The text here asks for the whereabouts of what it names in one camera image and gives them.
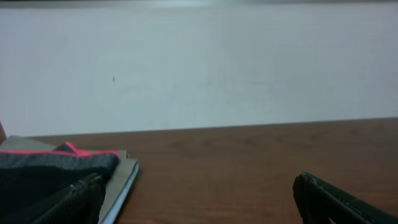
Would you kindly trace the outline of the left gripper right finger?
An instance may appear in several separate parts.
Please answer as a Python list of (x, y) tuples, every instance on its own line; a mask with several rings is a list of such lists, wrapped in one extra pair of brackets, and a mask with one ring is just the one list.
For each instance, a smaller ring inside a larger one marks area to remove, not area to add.
[(373, 207), (308, 172), (302, 172), (296, 176), (292, 189), (303, 224), (397, 223), (397, 217)]

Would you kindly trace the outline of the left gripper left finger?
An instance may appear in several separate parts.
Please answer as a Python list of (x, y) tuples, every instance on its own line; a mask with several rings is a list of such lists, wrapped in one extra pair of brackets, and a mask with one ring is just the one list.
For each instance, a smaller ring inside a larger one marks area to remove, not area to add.
[(7, 215), (1, 223), (97, 224), (105, 192), (102, 176), (90, 174), (25, 209)]

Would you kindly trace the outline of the black leggings red waistband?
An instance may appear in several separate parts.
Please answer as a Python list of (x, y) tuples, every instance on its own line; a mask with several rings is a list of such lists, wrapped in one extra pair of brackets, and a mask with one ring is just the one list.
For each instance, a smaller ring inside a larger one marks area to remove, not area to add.
[(90, 174), (105, 189), (119, 164), (116, 151), (90, 152), (69, 142), (51, 151), (1, 151), (1, 219), (64, 189)]

